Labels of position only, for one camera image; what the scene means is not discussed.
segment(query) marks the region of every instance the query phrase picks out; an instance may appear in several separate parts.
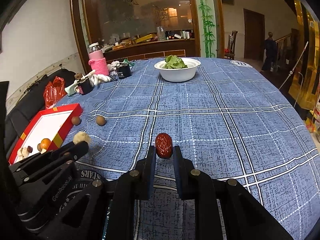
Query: green bamboo painting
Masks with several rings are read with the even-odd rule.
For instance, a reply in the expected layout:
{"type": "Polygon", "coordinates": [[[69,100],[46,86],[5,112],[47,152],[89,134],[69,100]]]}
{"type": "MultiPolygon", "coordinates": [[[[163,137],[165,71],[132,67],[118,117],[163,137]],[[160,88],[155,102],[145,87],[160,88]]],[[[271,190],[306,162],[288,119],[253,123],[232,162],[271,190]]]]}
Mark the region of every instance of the green bamboo painting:
{"type": "Polygon", "coordinates": [[[213,0],[200,0],[198,4],[198,9],[200,10],[200,15],[202,18],[203,30],[204,30],[204,49],[206,57],[216,57],[215,52],[215,24],[214,24],[214,11],[213,6],[210,7],[209,4],[213,5],[213,0]]]}

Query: green leafy vegetable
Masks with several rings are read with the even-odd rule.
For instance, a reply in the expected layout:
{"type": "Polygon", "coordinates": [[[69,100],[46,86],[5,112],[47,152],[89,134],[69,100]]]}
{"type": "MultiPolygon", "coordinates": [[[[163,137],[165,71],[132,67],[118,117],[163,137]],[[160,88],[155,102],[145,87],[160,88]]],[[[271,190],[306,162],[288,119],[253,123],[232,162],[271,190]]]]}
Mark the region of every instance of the green leafy vegetable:
{"type": "Polygon", "coordinates": [[[185,65],[183,60],[177,57],[176,55],[167,56],[165,57],[164,61],[165,61],[165,64],[163,68],[166,68],[166,69],[179,69],[179,68],[188,67],[187,65],[185,65]]]}

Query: bowl of lettuce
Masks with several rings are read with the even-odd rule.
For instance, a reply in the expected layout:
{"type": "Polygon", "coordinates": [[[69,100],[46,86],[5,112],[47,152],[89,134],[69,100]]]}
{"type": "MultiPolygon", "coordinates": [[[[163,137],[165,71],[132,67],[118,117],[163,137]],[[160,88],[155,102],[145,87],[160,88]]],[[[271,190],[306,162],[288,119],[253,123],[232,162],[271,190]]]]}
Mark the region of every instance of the bowl of lettuce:
{"type": "Polygon", "coordinates": [[[170,82],[183,82],[195,76],[200,64],[200,61],[193,58],[170,55],[156,63],[155,68],[160,71],[163,79],[170,82]]]}

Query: black leather couch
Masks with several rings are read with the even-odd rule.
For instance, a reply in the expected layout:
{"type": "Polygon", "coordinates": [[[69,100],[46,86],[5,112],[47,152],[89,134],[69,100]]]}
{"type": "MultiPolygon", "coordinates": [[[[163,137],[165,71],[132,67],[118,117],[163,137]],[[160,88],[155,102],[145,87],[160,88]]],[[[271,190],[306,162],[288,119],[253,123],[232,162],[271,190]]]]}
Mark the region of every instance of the black leather couch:
{"type": "Polygon", "coordinates": [[[57,70],[49,76],[45,75],[38,84],[34,84],[30,88],[30,91],[7,114],[4,132],[4,152],[7,159],[9,159],[16,142],[32,118],[45,108],[44,89],[49,81],[53,82],[56,76],[64,79],[66,87],[75,80],[75,73],[67,69],[57,70]]]}

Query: black container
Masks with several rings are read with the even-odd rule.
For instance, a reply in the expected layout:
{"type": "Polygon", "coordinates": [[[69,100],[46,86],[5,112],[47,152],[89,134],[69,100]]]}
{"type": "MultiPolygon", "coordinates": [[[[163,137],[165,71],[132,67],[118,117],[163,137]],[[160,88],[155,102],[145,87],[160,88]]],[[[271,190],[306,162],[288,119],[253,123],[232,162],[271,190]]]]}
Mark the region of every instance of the black container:
{"type": "Polygon", "coordinates": [[[120,63],[116,66],[116,71],[119,79],[124,79],[131,76],[131,70],[128,63],[120,63]]]}
{"type": "Polygon", "coordinates": [[[78,85],[79,92],[81,95],[86,95],[86,94],[90,93],[93,89],[93,87],[90,84],[89,77],[86,77],[83,80],[79,80],[77,82],[77,85],[78,85]]]}

